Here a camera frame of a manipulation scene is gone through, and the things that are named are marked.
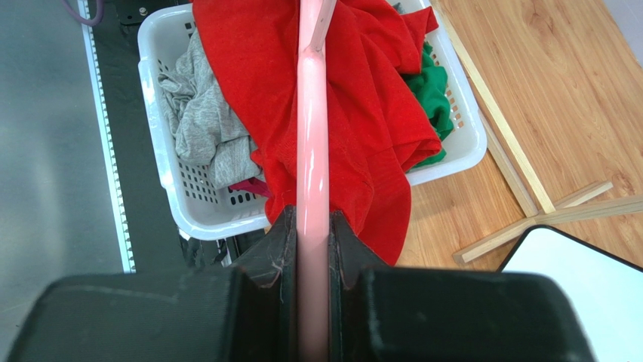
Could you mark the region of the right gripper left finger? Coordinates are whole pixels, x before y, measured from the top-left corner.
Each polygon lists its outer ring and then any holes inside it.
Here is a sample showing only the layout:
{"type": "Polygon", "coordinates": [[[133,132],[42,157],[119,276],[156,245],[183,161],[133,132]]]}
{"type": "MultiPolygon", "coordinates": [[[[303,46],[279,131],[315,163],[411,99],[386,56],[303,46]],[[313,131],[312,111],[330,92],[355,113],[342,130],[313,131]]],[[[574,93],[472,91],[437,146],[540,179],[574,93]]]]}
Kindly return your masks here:
{"type": "Polygon", "coordinates": [[[295,209],[222,268],[76,275],[45,288],[9,361],[294,361],[295,209]]]}

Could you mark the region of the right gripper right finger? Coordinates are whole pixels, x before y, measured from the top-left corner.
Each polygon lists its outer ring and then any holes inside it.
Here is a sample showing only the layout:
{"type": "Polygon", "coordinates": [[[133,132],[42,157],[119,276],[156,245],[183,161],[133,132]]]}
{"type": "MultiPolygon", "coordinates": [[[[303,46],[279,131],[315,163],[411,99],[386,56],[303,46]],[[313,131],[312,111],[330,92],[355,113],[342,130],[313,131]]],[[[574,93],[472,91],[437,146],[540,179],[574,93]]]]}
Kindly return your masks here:
{"type": "Polygon", "coordinates": [[[592,361],[566,295],[535,274],[400,268],[331,214],[331,361],[592,361]]]}

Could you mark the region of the pink hanger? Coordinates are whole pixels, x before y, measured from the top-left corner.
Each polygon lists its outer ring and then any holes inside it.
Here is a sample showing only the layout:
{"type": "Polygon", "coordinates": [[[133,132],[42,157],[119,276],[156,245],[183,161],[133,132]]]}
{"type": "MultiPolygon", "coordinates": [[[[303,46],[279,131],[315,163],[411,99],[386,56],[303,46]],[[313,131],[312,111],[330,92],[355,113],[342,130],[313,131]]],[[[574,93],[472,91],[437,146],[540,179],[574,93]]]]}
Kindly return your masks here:
{"type": "Polygon", "coordinates": [[[301,361],[329,357],[329,162],[325,39],[334,1],[301,1],[297,62],[297,332],[301,361]]]}

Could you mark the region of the red t shirt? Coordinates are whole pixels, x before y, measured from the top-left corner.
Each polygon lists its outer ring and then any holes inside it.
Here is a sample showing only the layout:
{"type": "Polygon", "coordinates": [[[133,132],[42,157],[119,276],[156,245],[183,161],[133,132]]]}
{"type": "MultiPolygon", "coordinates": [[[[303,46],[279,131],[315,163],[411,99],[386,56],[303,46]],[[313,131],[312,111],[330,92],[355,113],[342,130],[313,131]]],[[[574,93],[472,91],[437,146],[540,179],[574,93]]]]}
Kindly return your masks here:
{"type": "MultiPolygon", "coordinates": [[[[296,201],[297,1],[195,1],[195,24],[226,101],[248,130],[276,221],[296,201]]],[[[384,262],[401,254],[411,213],[406,172],[441,150],[405,75],[421,71],[431,8],[339,1],[325,42],[330,208],[384,262]]]]}

